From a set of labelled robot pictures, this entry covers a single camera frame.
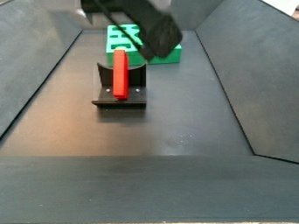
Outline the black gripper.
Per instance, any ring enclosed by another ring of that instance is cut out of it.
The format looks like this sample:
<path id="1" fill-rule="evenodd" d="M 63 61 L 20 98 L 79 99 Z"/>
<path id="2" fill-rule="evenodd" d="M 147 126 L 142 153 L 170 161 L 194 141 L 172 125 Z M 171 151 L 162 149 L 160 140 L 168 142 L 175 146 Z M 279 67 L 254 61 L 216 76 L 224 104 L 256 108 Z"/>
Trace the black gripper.
<path id="1" fill-rule="evenodd" d="M 180 28 L 170 13 L 159 10 L 148 0 L 80 0 L 80 8 L 87 15 L 103 13 L 110 22 L 120 29 L 132 41 L 147 61 L 154 57 L 166 58 L 183 40 Z M 139 45 L 118 21 L 114 12 L 123 12 L 139 26 Z"/>

